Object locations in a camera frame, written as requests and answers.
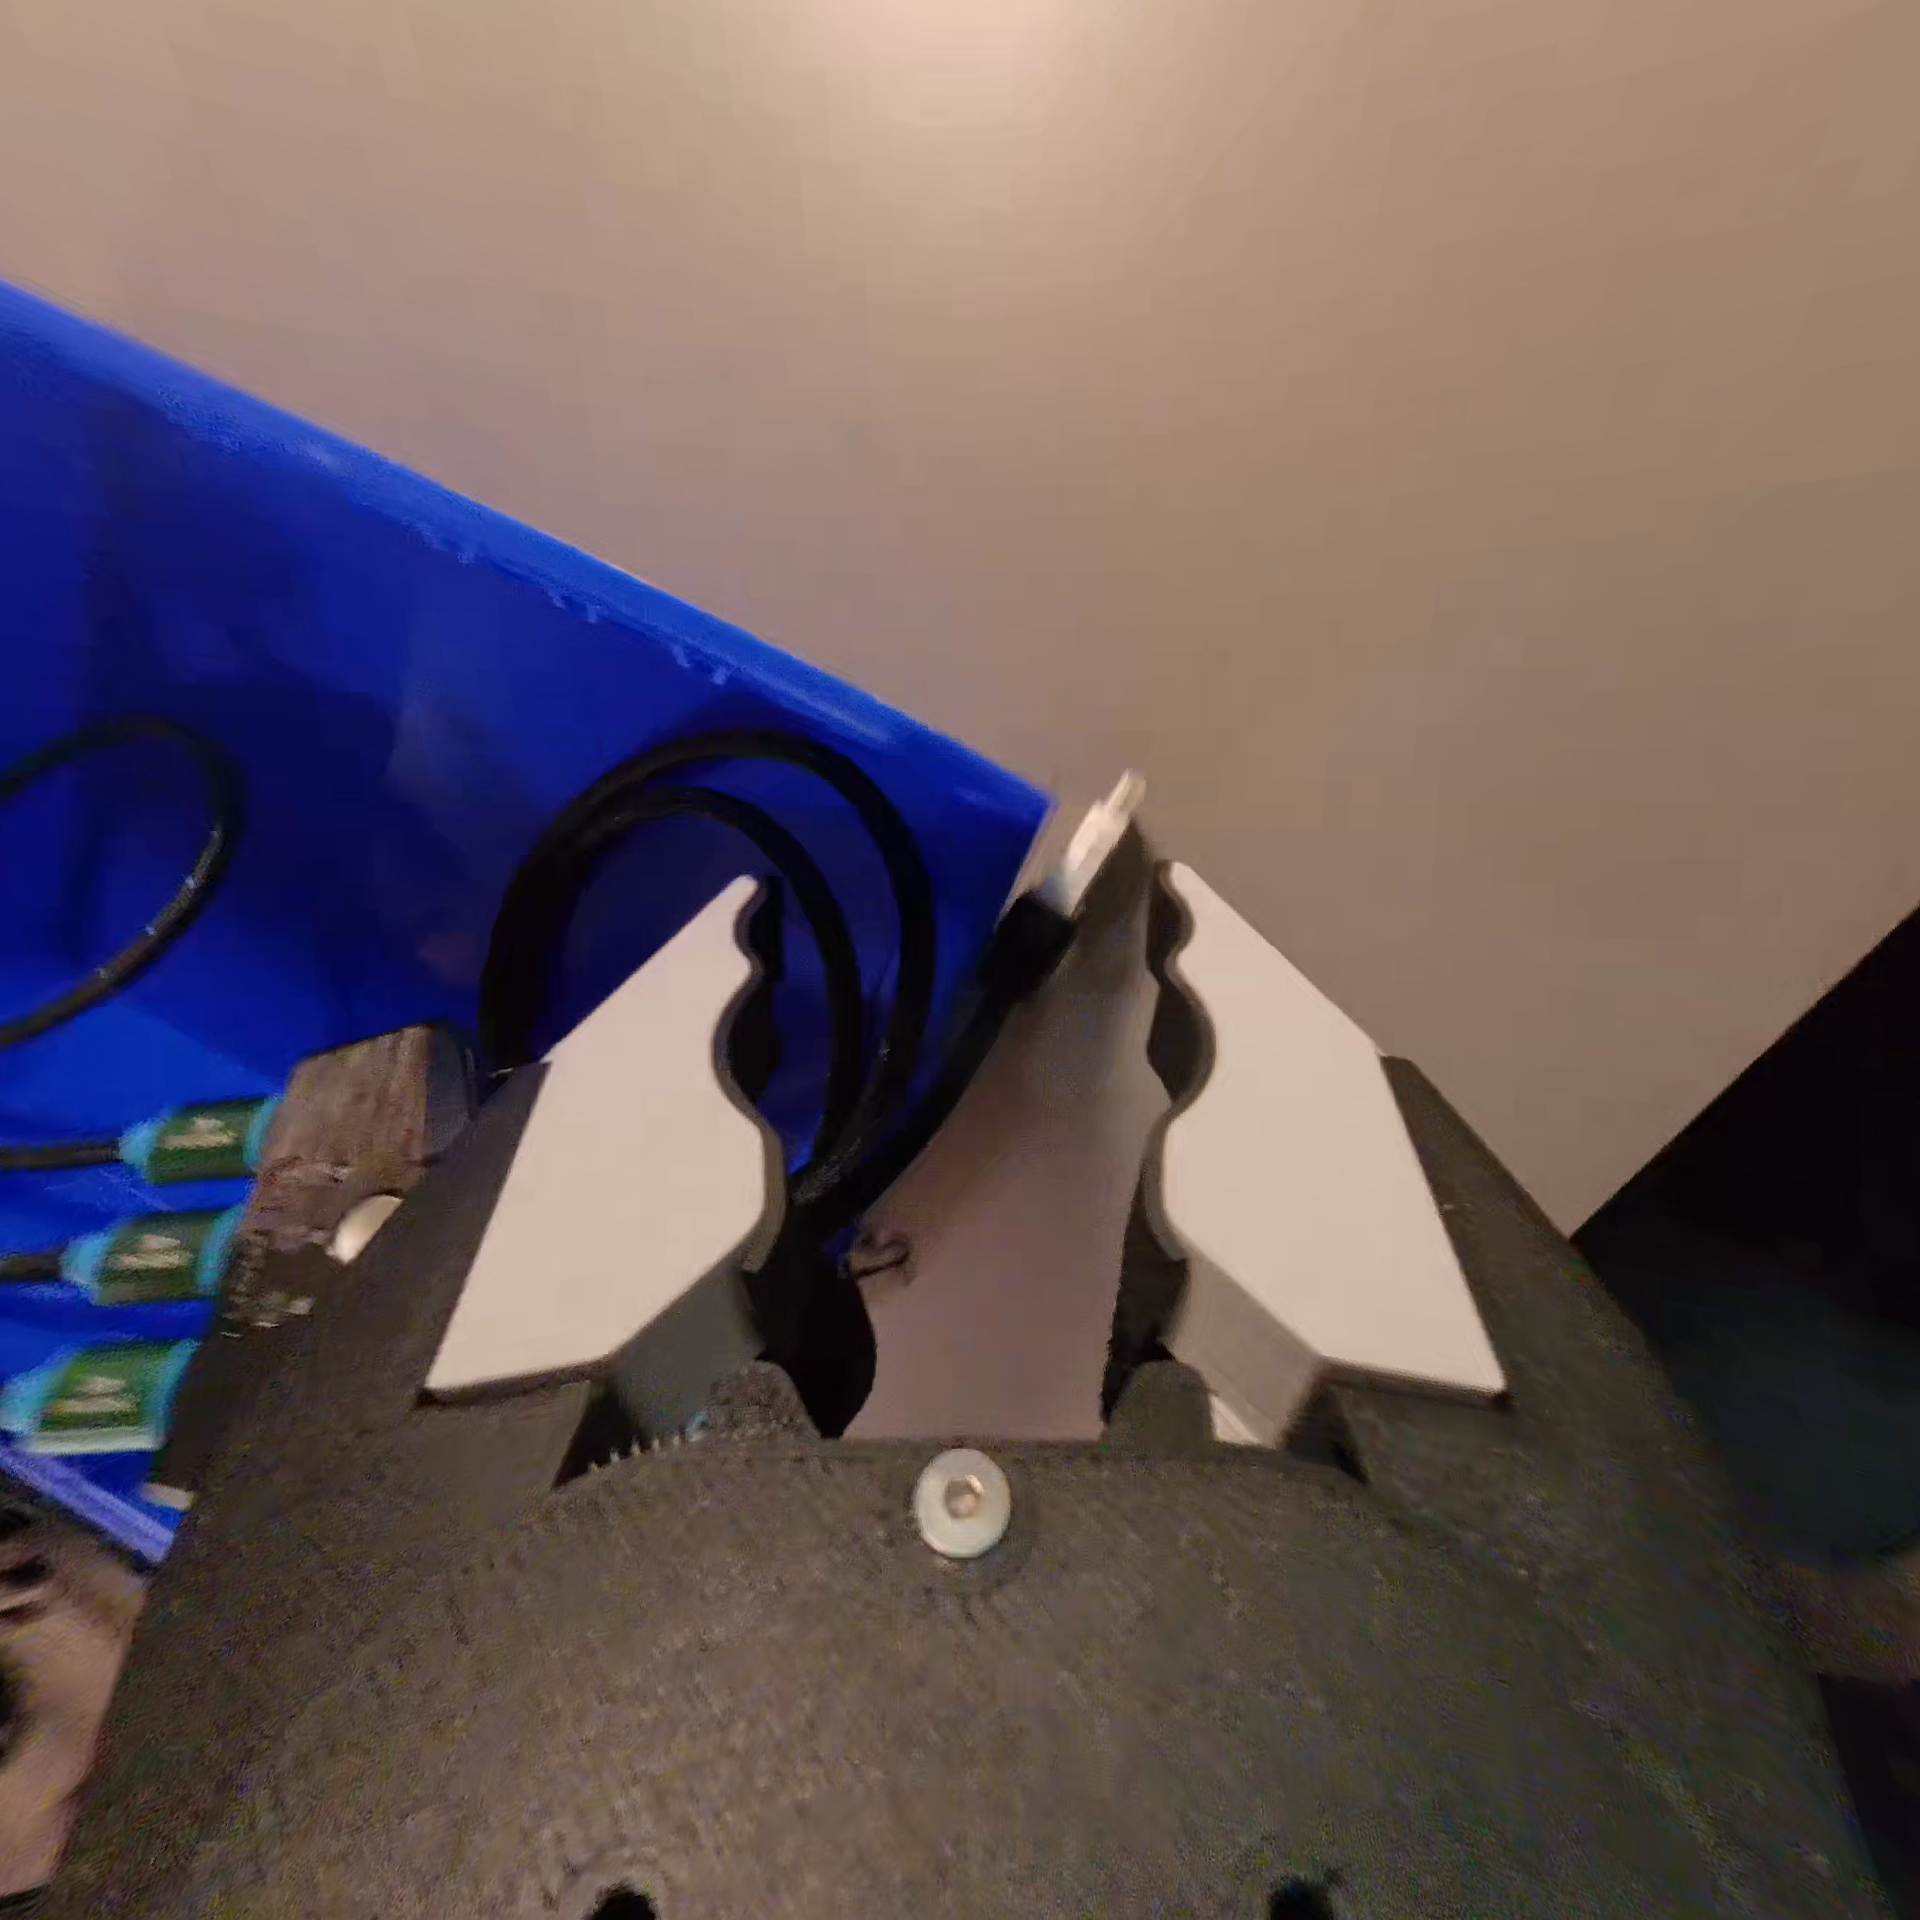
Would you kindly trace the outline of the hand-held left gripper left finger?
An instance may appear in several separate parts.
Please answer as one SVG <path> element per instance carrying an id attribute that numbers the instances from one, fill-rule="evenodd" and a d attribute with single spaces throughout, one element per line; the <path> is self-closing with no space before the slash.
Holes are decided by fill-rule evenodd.
<path id="1" fill-rule="evenodd" d="M 763 906 L 760 881 L 732 881 L 484 1113 L 507 1165 L 458 1256 L 429 1401 L 603 1386 L 654 1442 L 755 1362 L 746 1270 L 781 1220 L 784 1154 L 730 1042 L 763 985 Z"/>

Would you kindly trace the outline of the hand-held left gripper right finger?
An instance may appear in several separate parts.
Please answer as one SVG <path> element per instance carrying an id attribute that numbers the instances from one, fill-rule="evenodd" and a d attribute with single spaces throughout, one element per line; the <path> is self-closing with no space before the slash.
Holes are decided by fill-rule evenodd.
<path id="1" fill-rule="evenodd" d="M 1170 1267 L 1147 1342 L 1198 1374 L 1213 1437 L 1276 1450 L 1324 1384 L 1500 1404 L 1380 1048 L 1178 859 L 1154 874 L 1147 966 L 1168 1112 L 1141 1219 Z"/>

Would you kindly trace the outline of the grey HDMI adapter box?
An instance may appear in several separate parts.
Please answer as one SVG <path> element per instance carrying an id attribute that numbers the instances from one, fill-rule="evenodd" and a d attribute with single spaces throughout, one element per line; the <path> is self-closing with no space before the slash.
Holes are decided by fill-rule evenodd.
<path id="1" fill-rule="evenodd" d="M 474 1113 L 467 1042 L 412 1024 L 308 1057 L 269 1120 L 221 1291 L 221 1337 L 304 1322 Z"/>

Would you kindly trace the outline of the blue plastic bin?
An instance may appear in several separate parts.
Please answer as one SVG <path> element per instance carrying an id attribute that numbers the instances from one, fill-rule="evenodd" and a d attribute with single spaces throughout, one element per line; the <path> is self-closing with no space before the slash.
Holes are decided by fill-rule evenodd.
<path id="1" fill-rule="evenodd" d="M 1049 800 L 956 738 L 205 373 L 3 297 L 4 1142 L 121 1137 L 280 1091 L 409 1024 L 474 1034 L 498 901 L 621 761 L 802 737 L 888 797 L 929 878 L 933 1082 Z"/>

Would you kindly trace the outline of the black desk mat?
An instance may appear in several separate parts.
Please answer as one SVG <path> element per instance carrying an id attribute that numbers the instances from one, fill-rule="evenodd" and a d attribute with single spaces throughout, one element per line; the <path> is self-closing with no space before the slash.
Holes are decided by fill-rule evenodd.
<path id="1" fill-rule="evenodd" d="M 1763 1536 L 1915 1548 L 1918 917 L 1576 1232 Z"/>

